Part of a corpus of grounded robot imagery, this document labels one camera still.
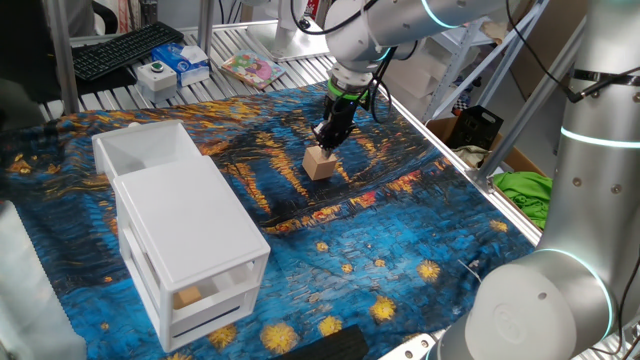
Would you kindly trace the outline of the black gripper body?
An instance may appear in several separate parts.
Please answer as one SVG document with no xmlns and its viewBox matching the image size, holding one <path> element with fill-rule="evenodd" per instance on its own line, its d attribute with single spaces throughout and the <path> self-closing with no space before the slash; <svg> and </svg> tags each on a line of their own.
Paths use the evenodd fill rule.
<svg viewBox="0 0 640 360">
<path fill-rule="evenodd" d="M 324 97 L 323 131 L 352 131 L 358 104 L 354 100 Z"/>
</svg>

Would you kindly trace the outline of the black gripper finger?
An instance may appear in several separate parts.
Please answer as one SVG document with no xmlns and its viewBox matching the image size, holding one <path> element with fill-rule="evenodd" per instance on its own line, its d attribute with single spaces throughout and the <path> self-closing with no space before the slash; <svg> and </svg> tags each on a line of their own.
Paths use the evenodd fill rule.
<svg viewBox="0 0 640 360">
<path fill-rule="evenodd" d="M 328 125 L 329 121 L 323 120 L 312 128 L 312 133 L 316 139 L 317 145 L 322 151 L 331 150 L 330 140 L 328 139 Z"/>
<path fill-rule="evenodd" d="M 334 151 L 337 147 L 339 147 L 350 135 L 350 126 L 346 127 L 335 127 L 330 130 L 329 133 L 329 145 L 328 150 L 330 152 Z"/>
</svg>

